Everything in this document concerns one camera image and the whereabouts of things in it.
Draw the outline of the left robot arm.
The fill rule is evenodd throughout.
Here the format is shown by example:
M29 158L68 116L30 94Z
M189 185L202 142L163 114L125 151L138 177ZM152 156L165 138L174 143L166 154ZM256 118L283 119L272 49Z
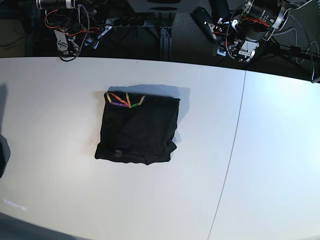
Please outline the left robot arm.
M230 10L226 0L212 0L210 31L216 42L216 54L248 63L260 41L268 41L281 31L291 10L299 10L310 0L247 0Z

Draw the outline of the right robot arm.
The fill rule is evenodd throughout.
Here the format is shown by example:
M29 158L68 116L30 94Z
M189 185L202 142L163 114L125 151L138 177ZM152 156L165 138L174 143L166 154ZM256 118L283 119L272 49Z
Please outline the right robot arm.
M83 48L97 49L114 24L107 16L110 0L37 0L44 26L52 30L59 58L71 62Z

